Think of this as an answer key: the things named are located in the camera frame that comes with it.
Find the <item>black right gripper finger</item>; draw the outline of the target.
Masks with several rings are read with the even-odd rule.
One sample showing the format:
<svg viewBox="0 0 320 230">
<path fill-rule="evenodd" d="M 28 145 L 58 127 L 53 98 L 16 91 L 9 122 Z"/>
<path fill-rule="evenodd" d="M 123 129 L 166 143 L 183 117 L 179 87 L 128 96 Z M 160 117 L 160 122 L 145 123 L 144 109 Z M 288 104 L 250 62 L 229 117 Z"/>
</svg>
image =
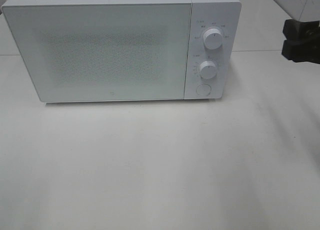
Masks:
<svg viewBox="0 0 320 230">
<path fill-rule="evenodd" d="M 320 62 L 320 39 L 289 41 L 285 40 L 281 54 L 290 61 L 300 62 Z"/>
<path fill-rule="evenodd" d="M 282 32 L 287 39 L 305 39 L 320 32 L 320 22 L 300 22 L 293 19 L 286 20 Z"/>
</svg>

